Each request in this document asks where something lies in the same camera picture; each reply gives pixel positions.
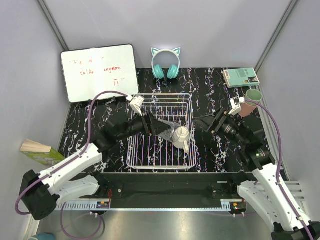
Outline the clear faceted glass cup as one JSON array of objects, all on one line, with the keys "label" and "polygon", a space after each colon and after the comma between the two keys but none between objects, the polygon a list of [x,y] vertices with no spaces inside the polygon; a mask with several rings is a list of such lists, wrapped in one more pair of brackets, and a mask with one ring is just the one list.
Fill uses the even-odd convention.
[{"label": "clear faceted glass cup", "polygon": [[173,121],[167,121],[163,119],[159,119],[160,122],[166,124],[169,126],[169,128],[162,133],[158,135],[158,137],[162,138],[163,140],[169,141],[171,143],[174,142],[174,133],[175,131],[181,126],[180,124],[173,122]]}]

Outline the white ceramic mug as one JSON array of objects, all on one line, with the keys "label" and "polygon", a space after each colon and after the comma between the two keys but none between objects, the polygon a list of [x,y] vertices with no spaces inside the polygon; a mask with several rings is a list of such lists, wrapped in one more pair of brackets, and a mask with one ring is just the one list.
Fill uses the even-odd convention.
[{"label": "white ceramic mug", "polygon": [[172,136],[172,143],[175,148],[183,149],[183,151],[188,154],[189,149],[189,140],[190,140],[190,132],[187,127],[180,126],[178,127]]}]

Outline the pink plastic cup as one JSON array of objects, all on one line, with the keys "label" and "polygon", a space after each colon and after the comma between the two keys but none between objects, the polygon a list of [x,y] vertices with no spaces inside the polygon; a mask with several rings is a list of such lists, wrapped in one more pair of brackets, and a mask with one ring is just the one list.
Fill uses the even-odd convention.
[{"label": "pink plastic cup", "polygon": [[256,104],[253,104],[251,102],[250,103],[247,103],[247,102],[241,103],[240,106],[241,106],[241,110],[238,114],[242,118],[249,116],[258,107]]}]

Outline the green plastic cup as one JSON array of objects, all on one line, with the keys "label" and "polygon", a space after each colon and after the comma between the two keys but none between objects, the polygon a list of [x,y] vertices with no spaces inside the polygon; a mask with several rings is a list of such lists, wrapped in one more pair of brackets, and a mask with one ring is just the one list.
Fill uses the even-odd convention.
[{"label": "green plastic cup", "polygon": [[256,103],[260,103],[260,101],[262,100],[263,98],[263,95],[262,93],[257,90],[257,89],[249,89],[246,93],[245,93],[245,103],[248,104],[249,106],[253,106],[253,107],[256,107],[257,105],[255,103],[252,103],[252,102],[248,102],[249,101],[253,101],[253,102],[256,102]]}]

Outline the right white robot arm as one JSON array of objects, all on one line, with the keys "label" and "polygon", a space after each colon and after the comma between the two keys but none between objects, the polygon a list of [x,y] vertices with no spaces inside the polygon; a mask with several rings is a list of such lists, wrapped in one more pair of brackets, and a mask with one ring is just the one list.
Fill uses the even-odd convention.
[{"label": "right white robot arm", "polygon": [[220,108],[216,113],[195,117],[193,122],[207,133],[225,136],[240,146],[239,158],[264,189],[261,193],[244,172],[238,173],[227,185],[228,195],[241,197],[249,203],[268,225],[274,240],[318,240],[320,223],[312,221],[299,206],[284,182],[279,164],[249,127],[236,123]]}]

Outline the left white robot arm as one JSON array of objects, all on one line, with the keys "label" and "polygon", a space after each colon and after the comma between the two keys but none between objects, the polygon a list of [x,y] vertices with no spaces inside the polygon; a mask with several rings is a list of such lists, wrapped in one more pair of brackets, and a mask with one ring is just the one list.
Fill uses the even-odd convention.
[{"label": "left white robot arm", "polygon": [[151,112],[135,115],[130,121],[106,126],[91,137],[83,148],[39,173],[26,172],[22,178],[18,202],[23,202],[34,220],[49,216],[58,205],[84,196],[103,198],[109,190],[109,181],[100,173],[89,173],[74,178],[118,147],[120,141],[137,134],[158,136],[171,126],[156,119]]}]

